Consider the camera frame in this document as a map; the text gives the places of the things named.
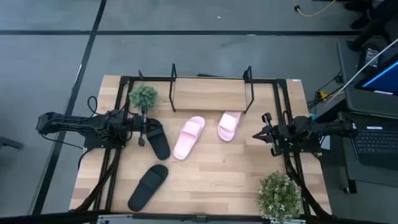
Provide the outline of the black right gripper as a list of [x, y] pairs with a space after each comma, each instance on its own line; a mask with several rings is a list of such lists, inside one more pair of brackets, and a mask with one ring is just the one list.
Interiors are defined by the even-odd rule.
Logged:
[[265, 143], [271, 143], [272, 156], [276, 157], [279, 155], [283, 155], [284, 152], [281, 151], [282, 147], [287, 146], [287, 138], [285, 134], [287, 133], [287, 126], [285, 124], [281, 125], [271, 125], [271, 114], [265, 113], [262, 115], [262, 121], [265, 122], [265, 126], [262, 131], [253, 135], [254, 139], [263, 141]]

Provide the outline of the black slide sandal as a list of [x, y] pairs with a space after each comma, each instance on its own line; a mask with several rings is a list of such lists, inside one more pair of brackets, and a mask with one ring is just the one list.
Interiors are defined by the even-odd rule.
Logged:
[[170, 147], [160, 121], [154, 118], [147, 120], [146, 136], [159, 160], [166, 160], [170, 157]]
[[141, 211], [164, 183], [168, 174], [168, 168], [161, 164], [156, 164], [147, 170], [128, 200], [128, 208], [133, 212]]

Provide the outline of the pink rubber slide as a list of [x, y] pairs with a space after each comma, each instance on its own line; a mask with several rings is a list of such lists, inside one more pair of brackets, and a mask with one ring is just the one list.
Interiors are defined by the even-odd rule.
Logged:
[[225, 111], [218, 124], [218, 135], [224, 141], [232, 141], [242, 112], [240, 111]]
[[173, 155], [178, 160], [185, 160], [198, 141], [205, 127], [205, 119], [194, 116], [186, 121], [178, 136]]

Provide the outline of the bushy pale flowering plant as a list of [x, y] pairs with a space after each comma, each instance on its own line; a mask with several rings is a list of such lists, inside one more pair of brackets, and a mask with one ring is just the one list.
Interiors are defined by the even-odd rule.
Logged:
[[273, 172], [259, 180], [257, 208], [262, 218], [288, 222], [300, 216], [301, 191], [286, 174]]

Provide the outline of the silver aluminium bar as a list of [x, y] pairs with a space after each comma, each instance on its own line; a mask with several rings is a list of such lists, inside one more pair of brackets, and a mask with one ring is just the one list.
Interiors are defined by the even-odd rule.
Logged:
[[209, 224], [214, 222], [253, 222], [260, 224], [281, 224], [276, 219], [264, 219], [259, 216], [227, 216], [227, 215], [181, 215], [181, 214], [117, 214], [117, 215], [99, 215], [98, 221], [103, 223], [111, 220], [150, 220], [150, 221], [177, 221], [179, 223], [192, 222], [194, 224]]

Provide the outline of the grey laptop desk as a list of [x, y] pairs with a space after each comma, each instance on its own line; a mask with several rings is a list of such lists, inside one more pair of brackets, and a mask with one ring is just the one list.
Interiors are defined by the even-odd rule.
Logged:
[[[339, 112], [338, 117], [353, 122], [356, 130], [398, 129], [398, 119], [347, 112]], [[343, 138], [342, 144], [349, 180], [398, 188], [398, 170], [362, 165], [357, 160], [353, 138]]]

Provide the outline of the grey side desk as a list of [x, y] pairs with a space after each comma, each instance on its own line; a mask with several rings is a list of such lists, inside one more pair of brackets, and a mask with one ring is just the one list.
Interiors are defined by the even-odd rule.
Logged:
[[[348, 48], [345, 40], [337, 43], [338, 56], [343, 76], [343, 83], [349, 81], [357, 72], [359, 52]], [[349, 111], [398, 118], [398, 96], [360, 90], [355, 84], [364, 77], [360, 73], [345, 89], [345, 100]]]

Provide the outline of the dark laptop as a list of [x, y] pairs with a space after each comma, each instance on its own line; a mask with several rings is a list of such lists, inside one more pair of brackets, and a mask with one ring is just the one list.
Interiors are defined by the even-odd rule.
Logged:
[[398, 170], [398, 129], [359, 129], [353, 145], [360, 164]]

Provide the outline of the black stand leg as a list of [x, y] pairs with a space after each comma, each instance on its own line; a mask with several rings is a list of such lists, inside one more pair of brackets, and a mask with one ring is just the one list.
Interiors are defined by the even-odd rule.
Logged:
[[358, 51], [366, 44], [373, 36], [381, 36], [388, 44], [392, 43], [391, 37], [384, 25], [370, 24], [368, 27], [353, 41], [347, 41], [349, 49]]

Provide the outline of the black power adapter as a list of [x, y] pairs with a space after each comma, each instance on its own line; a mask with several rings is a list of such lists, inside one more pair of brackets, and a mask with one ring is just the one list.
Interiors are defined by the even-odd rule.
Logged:
[[370, 60], [372, 60], [380, 51], [380, 48], [376, 44], [365, 44], [361, 49], [359, 55], [359, 62], [358, 62], [358, 70], [362, 67], [363, 73], [372, 73], [375, 72], [381, 64], [381, 59], [377, 58], [373, 60], [369, 65], [365, 66]]

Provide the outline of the grey furniture foot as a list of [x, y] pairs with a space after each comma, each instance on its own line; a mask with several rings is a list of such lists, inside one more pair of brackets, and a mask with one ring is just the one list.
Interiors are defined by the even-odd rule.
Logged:
[[23, 143], [13, 141], [12, 139], [0, 136], [0, 149], [3, 146], [9, 146], [9, 147], [13, 147], [15, 149], [22, 149], [24, 147]]

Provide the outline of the monitor with blue screen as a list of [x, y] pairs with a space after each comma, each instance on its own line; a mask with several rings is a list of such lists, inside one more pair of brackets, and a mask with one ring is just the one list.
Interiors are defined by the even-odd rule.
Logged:
[[398, 53], [382, 63], [377, 70], [360, 79], [355, 88], [398, 96]]

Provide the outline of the person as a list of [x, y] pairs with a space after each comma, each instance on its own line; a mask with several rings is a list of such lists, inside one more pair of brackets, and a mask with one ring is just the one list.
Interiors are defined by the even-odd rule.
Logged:
[[384, 25], [398, 13], [398, 0], [383, 0], [373, 6], [372, 0], [352, 0], [345, 3], [345, 9], [361, 12], [362, 15], [349, 26], [354, 30], [367, 28], [370, 24]]

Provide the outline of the black metal rig frame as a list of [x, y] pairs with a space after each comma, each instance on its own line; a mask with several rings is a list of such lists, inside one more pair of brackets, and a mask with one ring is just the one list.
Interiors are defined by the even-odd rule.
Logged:
[[[116, 99], [124, 104], [126, 94], [132, 87], [142, 83], [158, 91], [156, 108], [149, 111], [151, 118], [158, 119], [164, 127], [171, 151], [186, 120], [202, 116], [206, 126], [198, 142], [186, 160], [177, 160], [171, 155], [160, 161], [150, 144], [138, 146], [139, 133], [134, 133], [121, 151], [110, 211], [132, 213], [127, 206], [134, 189], [144, 173], [155, 164], [163, 164], [169, 174], [160, 189], [146, 206], [133, 215], [228, 215], [259, 216], [256, 207], [259, 179], [272, 172], [285, 173], [282, 156], [273, 157], [271, 145], [253, 139], [264, 126], [261, 116], [269, 112], [272, 124], [277, 124], [274, 85], [255, 83], [254, 103], [240, 120], [237, 133], [231, 142], [221, 140], [217, 133], [218, 122], [223, 111], [173, 112], [169, 101], [169, 84], [166, 81], [145, 82], [132, 80], [136, 77], [105, 75], [98, 94], [98, 111], [105, 113], [115, 108]], [[103, 165], [105, 149], [94, 149], [81, 160], [80, 169], [70, 201], [70, 208], [76, 208], [90, 194], [97, 184]], [[311, 194], [331, 214], [320, 162], [311, 154], [300, 154], [305, 183]]]

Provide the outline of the wooden shoe shelf black frame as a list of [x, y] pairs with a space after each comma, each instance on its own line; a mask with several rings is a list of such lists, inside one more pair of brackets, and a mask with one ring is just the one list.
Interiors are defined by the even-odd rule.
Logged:
[[172, 111], [240, 111], [246, 114], [254, 102], [252, 67], [241, 78], [199, 74], [178, 77], [176, 65], [170, 74], [169, 101]]

